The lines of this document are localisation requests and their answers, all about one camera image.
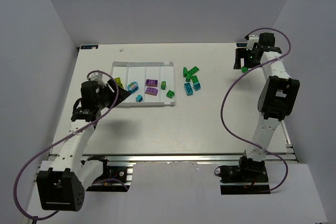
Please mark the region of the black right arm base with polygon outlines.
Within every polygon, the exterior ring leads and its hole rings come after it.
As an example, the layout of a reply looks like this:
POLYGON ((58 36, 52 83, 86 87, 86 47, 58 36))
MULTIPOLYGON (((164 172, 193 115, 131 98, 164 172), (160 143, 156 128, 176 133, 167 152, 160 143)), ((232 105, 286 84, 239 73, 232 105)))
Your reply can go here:
POLYGON ((270 194, 265 162, 257 162, 246 156, 238 165, 222 165, 214 170, 220 178, 222 195, 262 195, 270 194))

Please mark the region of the lime green lego brick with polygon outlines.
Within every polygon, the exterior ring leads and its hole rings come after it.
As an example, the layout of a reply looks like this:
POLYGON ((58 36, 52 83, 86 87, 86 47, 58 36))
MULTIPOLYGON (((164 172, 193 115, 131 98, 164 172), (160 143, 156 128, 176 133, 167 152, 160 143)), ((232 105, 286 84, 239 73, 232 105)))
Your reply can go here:
POLYGON ((115 81, 116 81, 116 83, 117 83, 118 85, 121 85, 121 84, 122 84, 121 79, 120 79, 119 77, 115 78, 115 81))

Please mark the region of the teal oval flower lego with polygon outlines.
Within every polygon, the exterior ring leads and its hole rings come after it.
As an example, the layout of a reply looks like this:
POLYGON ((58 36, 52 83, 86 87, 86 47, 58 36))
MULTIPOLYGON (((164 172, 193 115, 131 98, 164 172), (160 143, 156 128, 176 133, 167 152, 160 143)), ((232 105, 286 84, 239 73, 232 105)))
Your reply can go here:
POLYGON ((135 93, 139 89, 139 84, 136 81, 133 81, 128 84, 127 91, 130 93, 135 93))

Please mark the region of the green small lego cube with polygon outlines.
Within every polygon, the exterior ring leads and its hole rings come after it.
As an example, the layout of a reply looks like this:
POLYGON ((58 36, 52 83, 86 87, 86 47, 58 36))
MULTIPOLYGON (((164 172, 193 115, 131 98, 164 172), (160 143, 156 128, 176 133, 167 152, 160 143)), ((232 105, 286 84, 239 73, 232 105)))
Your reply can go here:
POLYGON ((241 68, 241 71, 242 71, 242 73, 246 73, 246 72, 248 71, 248 68, 246 68, 246 67, 242 67, 242 68, 241 68))

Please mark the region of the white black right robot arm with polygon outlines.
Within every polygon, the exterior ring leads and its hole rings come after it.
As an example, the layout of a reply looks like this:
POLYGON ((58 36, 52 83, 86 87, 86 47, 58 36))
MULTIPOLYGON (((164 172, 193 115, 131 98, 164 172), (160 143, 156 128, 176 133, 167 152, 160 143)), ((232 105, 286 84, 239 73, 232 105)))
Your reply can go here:
POLYGON ((241 159, 242 162, 258 167, 265 164, 265 150, 276 128, 292 112, 300 82, 287 73, 280 58, 282 51, 275 46, 273 33, 247 35, 245 39, 247 46, 236 49, 233 68, 245 73, 262 65, 266 80, 257 103, 259 120, 252 138, 252 142, 258 146, 250 146, 241 159))

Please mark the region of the purple arch lego brick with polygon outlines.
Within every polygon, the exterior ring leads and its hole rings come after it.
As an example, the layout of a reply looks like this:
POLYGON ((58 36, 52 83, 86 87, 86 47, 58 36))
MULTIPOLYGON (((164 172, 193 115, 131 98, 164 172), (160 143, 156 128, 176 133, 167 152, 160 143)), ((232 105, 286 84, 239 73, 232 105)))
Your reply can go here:
POLYGON ((145 90, 145 94, 157 96, 158 89, 154 88, 154 87, 147 87, 146 90, 145 90))

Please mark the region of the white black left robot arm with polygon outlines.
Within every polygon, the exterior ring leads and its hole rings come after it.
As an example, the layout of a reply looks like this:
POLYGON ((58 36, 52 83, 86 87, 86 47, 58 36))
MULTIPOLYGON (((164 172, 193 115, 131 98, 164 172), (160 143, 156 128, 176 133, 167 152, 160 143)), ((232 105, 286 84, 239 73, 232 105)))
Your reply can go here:
POLYGON ((85 191, 95 182, 115 178, 104 158, 82 159, 86 145, 93 135, 103 109, 119 105, 130 92, 115 85, 112 80, 88 80, 81 85, 81 97, 72 109, 70 139, 47 170, 36 178, 43 210, 79 211, 85 191))

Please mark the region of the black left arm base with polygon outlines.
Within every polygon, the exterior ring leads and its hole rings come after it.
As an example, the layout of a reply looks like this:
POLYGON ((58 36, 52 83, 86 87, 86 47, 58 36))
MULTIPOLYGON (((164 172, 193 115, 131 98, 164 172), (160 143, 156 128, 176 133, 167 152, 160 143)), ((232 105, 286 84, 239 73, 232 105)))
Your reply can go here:
POLYGON ((102 164, 102 174, 93 181, 86 191, 91 192, 127 192, 132 181, 133 164, 112 161, 107 156, 89 156, 82 165, 89 161, 99 161, 102 164))

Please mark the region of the teal small lego cube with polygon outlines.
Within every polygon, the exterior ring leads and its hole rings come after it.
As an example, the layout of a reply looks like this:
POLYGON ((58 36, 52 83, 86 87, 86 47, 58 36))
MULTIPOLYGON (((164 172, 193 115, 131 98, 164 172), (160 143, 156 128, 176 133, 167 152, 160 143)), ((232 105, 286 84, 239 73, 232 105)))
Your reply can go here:
POLYGON ((143 100, 143 96, 142 95, 137 95, 136 96, 136 102, 141 102, 143 100))

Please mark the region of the green lego piece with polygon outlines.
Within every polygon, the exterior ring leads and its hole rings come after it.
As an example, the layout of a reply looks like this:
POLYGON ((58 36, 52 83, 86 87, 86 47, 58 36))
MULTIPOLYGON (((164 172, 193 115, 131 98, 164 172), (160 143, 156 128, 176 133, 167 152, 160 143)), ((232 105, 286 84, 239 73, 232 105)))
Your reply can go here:
POLYGON ((165 90, 165 89, 166 89, 166 82, 165 82, 165 81, 162 81, 162 82, 161 82, 161 89, 162 89, 162 90, 165 90))

